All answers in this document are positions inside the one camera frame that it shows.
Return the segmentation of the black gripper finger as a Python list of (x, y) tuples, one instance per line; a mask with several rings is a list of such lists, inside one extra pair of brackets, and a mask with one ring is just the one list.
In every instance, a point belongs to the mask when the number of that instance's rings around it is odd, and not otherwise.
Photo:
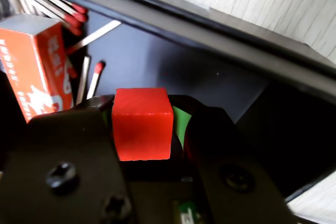
[(187, 95), (170, 103), (190, 115), (184, 153), (206, 223), (295, 223), (274, 182), (226, 111)]
[(103, 114), (112, 95), (33, 118), (1, 179), (1, 223), (135, 223)]

